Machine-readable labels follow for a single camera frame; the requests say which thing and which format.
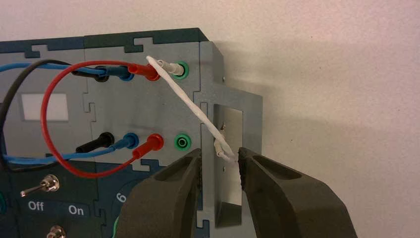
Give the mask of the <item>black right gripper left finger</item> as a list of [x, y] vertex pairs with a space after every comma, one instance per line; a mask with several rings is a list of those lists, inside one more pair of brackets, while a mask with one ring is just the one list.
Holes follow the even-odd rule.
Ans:
[[195, 149], [133, 187], [121, 208], [117, 238], [192, 238], [201, 188]]

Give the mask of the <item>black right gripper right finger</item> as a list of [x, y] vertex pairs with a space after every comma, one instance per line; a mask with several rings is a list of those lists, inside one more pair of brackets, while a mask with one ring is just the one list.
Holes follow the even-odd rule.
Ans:
[[324, 182], [239, 148], [241, 187], [258, 238], [355, 238], [346, 205]]

